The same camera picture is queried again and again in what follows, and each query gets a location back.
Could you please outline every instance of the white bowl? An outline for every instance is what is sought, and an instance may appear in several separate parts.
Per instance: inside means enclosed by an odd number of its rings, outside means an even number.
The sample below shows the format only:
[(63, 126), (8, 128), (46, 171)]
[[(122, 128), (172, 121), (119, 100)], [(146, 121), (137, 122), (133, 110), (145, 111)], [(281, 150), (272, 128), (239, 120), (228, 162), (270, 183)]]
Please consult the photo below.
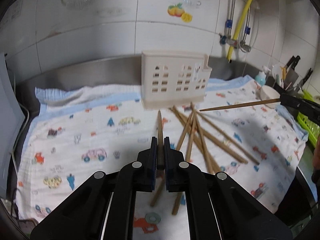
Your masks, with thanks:
[[(260, 98), (261, 100), (276, 99), (276, 98), (280, 98), (280, 94), (276, 90), (274, 90), (272, 87), (262, 86), (260, 90)], [(270, 108), (275, 108), (276, 105), (279, 105), (279, 104), (280, 102), (266, 104), (266, 106)]]

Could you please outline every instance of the human hand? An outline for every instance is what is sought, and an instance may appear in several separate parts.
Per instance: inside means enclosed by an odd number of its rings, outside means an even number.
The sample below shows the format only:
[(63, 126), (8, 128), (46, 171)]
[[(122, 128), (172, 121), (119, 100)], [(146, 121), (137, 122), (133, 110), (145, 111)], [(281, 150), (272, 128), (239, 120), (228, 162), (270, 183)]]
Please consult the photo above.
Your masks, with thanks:
[(320, 135), (318, 137), (316, 148), (313, 152), (312, 165), (316, 170), (320, 170)]

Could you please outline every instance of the beige plastic basket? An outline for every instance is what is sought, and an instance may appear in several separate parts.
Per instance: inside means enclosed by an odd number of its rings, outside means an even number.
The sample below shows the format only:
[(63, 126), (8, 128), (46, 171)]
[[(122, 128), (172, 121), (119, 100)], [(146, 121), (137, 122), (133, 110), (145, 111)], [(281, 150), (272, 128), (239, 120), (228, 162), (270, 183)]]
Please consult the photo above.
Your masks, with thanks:
[(159, 109), (201, 102), (212, 68), (207, 54), (187, 51), (142, 51), (142, 102)]

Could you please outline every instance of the grey panel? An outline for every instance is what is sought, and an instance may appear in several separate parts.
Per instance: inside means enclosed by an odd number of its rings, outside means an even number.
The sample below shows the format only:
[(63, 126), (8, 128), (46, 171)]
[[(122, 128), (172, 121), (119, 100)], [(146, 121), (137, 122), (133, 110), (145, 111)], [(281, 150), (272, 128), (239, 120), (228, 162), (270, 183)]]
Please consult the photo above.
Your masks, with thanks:
[(4, 53), (0, 53), (0, 197), (6, 198), (9, 163), (24, 115), (14, 96)]

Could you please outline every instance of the pile of chopsticks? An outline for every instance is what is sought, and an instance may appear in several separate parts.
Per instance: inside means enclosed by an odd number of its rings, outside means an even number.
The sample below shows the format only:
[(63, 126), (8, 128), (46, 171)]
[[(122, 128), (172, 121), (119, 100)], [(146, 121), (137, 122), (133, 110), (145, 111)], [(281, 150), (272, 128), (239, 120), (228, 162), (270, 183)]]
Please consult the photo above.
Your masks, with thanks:
[[(252, 157), (252, 155), (250, 155), (239, 143), (237, 143), (233, 138), (231, 138), (228, 134), (226, 134), (218, 126), (216, 126), (209, 119), (207, 119), (204, 114), (197, 112), (192, 103), (191, 103), (191, 108), (192, 108), (192, 112), (190, 113), (190, 115), (188, 117), (185, 116), (184, 114), (182, 114), (181, 112), (179, 112), (175, 106), (170, 108), (170, 110), (175, 114), (175, 116), (180, 121), (182, 126), (184, 126), (182, 134), (181, 134), (181, 136), (178, 140), (177, 146), (175, 148), (177, 151), (179, 151), (181, 149), (181, 146), (182, 146), (182, 143), (184, 141), (186, 134), (187, 133), (189, 134), (189, 140), (188, 140), (187, 150), (186, 150), (186, 154), (185, 154), (185, 161), (186, 162), (190, 162), (191, 149), (192, 149), (192, 144), (194, 142), (196, 144), (197, 148), (200, 150), (200, 152), (204, 156), (204, 160), (205, 160), (205, 164), (206, 164), (206, 168), (207, 168), (208, 173), (215, 174), (215, 173), (221, 171), (219, 165), (217, 164), (217, 162), (215, 161), (213, 156), (208, 151), (208, 148), (207, 148), (207, 145), (206, 145), (206, 142), (204, 139), (205, 137), (207, 137), (210, 141), (212, 141), (215, 145), (217, 145), (218, 147), (223, 149), (225, 152), (227, 152), (230, 156), (232, 156), (238, 162), (245, 163), (245, 164), (248, 163), (248, 161), (246, 159), (244, 159), (239, 154), (237, 154), (234, 150), (232, 150), (230, 147), (228, 147), (227, 145), (222, 143), (219, 139), (217, 139), (215, 136), (210, 134), (207, 130), (203, 129), (200, 126), (200, 122), (198, 119), (198, 115), (199, 115), (205, 122), (207, 122), (209, 125), (211, 125), (213, 128), (215, 128), (227, 140), (229, 140), (237, 148), (239, 148), (251, 161), (253, 161), (255, 164), (259, 165), (259, 162), (254, 157)], [(158, 121), (159, 121), (159, 118), (161, 118), (161, 113), (158, 114)], [(162, 126), (159, 127), (159, 125), (158, 125), (158, 134), (159, 134), (160, 129), (161, 129), (161, 133), (162, 133)], [(154, 197), (152, 198), (152, 201), (150, 203), (151, 206), (154, 206), (156, 204), (156, 201), (158, 200), (158, 198), (164, 188), (164, 185), (165, 185), (165, 178), (163, 177), (159, 187), (156, 190)], [(181, 197), (182, 197), (182, 192), (179, 192), (177, 194), (177, 197), (176, 197), (173, 209), (172, 209), (172, 215), (176, 215), (178, 213)]]

